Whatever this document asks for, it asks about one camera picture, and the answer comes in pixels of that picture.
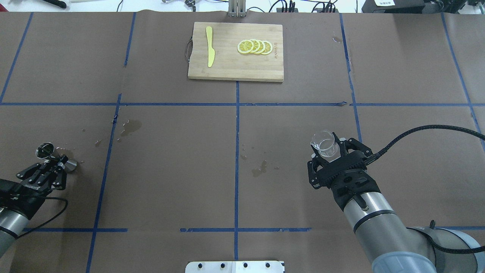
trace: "wooden cutting board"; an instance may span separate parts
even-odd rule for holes
[[[208,67],[206,27],[212,27],[215,59]],[[269,55],[241,54],[242,40],[267,40],[273,44]],[[282,82],[283,26],[269,24],[195,22],[189,79]]]

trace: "water stain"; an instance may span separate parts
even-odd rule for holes
[[[253,172],[253,177],[258,177],[260,176],[262,173],[265,173],[266,172],[266,167],[268,167],[268,162],[266,162],[266,160],[264,160],[262,163],[261,163],[261,166],[257,169],[253,169],[252,172]]]
[[[339,44],[342,43],[342,39],[341,38],[338,38],[337,36],[333,36],[332,37],[332,40],[334,40],[334,42],[339,43]]]
[[[128,136],[142,127],[142,122],[139,120],[129,119],[127,122],[123,123],[123,131],[121,136]]]
[[[67,156],[67,158],[69,159],[74,159],[74,153],[71,150],[68,150],[66,148],[61,148],[61,147],[57,147],[56,150],[59,154],[63,154]]]

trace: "blue tape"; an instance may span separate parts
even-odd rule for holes
[[[121,102],[121,94],[118,95],[118,101],[116,102],[116,110],[114,112],[114,116],[118,116],[118,112],[120,109],[120,102]],[[99,224],[99,215],[101,213],[101,205],[103,202],[103,194],[104,194],[104,187],[106,185],[106,178],[108,176],[108,166],[110,164],[110,158],[111,158],[111,149],[113,147],[113,138],[114,138],[114,130],[116,128],[116,122],[113,122],[111,126],[111,135],[110,135],[110,144],[108,145],[108,153],[106,155],[106,162],[104,164],[104,173],[103,173],[103,180],[101,182],[101,190],[99,192],[99,199],[97,202],[97,209],[96,209],[96,217],[94,220],[94,230],[93,230],[93,236],[91,238],[91,247],[89,248],[89,256],[88,256],[88,262],[86,265],[86,273],[89,273],[91,269],[91,260],[93,259],[93,251],[94,251],[94,244],[96,242],[96,232],[97,232],[97,226]]]
[[[14,71],[15,63],[17,63],[17,58],[18,55],[20,54],[20,49],[22,49],[22,45],[24,44],[25,36],[27,35],[27,31],[29,30],[30,22],[32,21],[33,17],[33,12],[31,12],[29,16],[29,20],[27,21],[27,25],[25,26],[24,34],[22,35],[22,38],[20,39],[20,43],[18,44],[17,52],[15,53],[14,60],[12,62],[12,65],[10,66],[10,70],[8,71],[7,75],[7,80],[5,81],[5,84],[3,85],[3,89],[0,95],[0,103],[3,101],[3,96],[5,96],[5,92],[7,91],[7,86],[10,81],[10,77],[12,76],[12,72]]]
[[[236,158],[234,185],[234,260],[239,258],[238,228],[239,228],[239,81],[236,81]]]
[[[347,102],[331,102],[331,103],[242,103],[240,106],[344,106]]]
[[[466,103],[357,103],[358,106],[468,106]]]
[[[282,228],[257,228],[257,227],[248,227],[248,228],[239,228],[240,232],[308,232],[311,230],[311,227],[282,227]]]
[[[128,64],[129,49],[131,47],[131,38],[133,38],[133,29],[135,27],[136,12],[133,13],[133,18],[131,19],[131,29],[129,31],[128,46],[126,47],[126,57],[125,57],[125,67]]]
[[[126,106],[236,106],[235,103],[203,103],[203,102],[127,102]]]
[[[24,228],[24,232],[31,231],[31,228]],[[33,232],[94,232],[93,228],[38,228]],[[98,228],[96,232],[128,232],[127,228]]]
[[[2,102],[11,106],[115,106],[115,102]]]
[[[349,76],[349,84],[350,84],[350,89],[352,91],[352,106],[354,107],[354,117],[356,119],[357,135],[359,137],[359,141],[362,142],[362,134],[360,133],[359,114],[357,112],[356,94],[354,91],[354,84],[352,83],[352,78],[350,77],[351,71],[350,71],[349,52],[347,50],[347,40],[345,38],[345,30],[343,29],[342,13],[339,13],[339,16],[340,16],[340,28],[342,30],[343,49],[345,51],[345,62],[347,63],[347,74]]]
[[[456,56],[455,56],[455,53],[454,53],[454,50],[453,50],[453,45],[452,45],[452,42],[450,40],[450,35],[448,34],[448,27],[446,26],[445,14],[443,12],[441,13],[441,21],[443,22],[443,28],[445,30],[446,40],[448,41],[448,46],[450,47],[450,52],[452,54],[453,61],[455,63],[456,72],[458,73],[458,77],[460,78],[461,86],[463,87],[463,92],[465,93],[465,97],[467,98],[467,102],[468,102],[468,105],[470,107],[470,112],[471,112],[471,116],[473,118],[473,122],[475,123],[475,128],[477,129],[477,132],[482,133],[482,131],[480,130],[480,126],[478,125],[477,116],[475,115],[475,111],[473,110],[473,105],[471,103],[471,99],[470,99],[470,95],[468,93],[467,86],[465,85],[465,81],[463,80],[463,75],[461,73],[460,66],[458,65],[458,61],[456,60]],[[481,140],[481,144],[482,144],[483,151],[485,152],[485,141]]]

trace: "white label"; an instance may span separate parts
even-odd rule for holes
[[[389,7],[394,6],[394,0],[374,0],[378,7]]]

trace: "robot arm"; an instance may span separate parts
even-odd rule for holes
[[[416,129],[402,134],[395,142],[419,131]],[[315,189],[327,187],[332,190],[335,202],[347,218],[375,273],[482,272],[485,247],[479,248],[479,244],[463,232],[435,228],[434,221],[429,227],[406,228],[376,181],[367,174],[367,165],[383,155],[393,143],[373,154],[370,148],[354,138],[339,139],[335,133],[333,136],[335,145],[340,149],[340,157],[328,162],[312,145],[314,154],[307,163],[308,179]]]
[[[52,143],[39,146],[36,155],[45,159],[44,163],[35,163],[17,173],[16,177],[22,182],[0,179],[0,257],[16,239],[47,224],[67,207],[66,199],[48,195],[54,190],[65,189],[67,172],[75,169],[76,161],[57,154]],[[64,209],[44,224],[22,234],[46,199],[64,201]]]

